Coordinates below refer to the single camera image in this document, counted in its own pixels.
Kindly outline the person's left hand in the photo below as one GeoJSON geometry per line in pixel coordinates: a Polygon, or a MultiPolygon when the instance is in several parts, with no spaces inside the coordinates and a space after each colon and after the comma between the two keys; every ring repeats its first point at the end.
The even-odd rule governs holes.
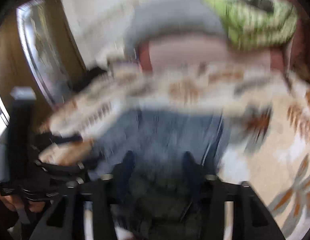
{"type": "Polygon", "coordinates": [[[28,204],[24,204],[24,202],[18,195],[2,196],[0,194],[0,200],[11,211],[17,211],[19,209],[27,207],[31,212],[38,213],[41,212],[45,207],[45,202],[29,201],[28,204]]]}

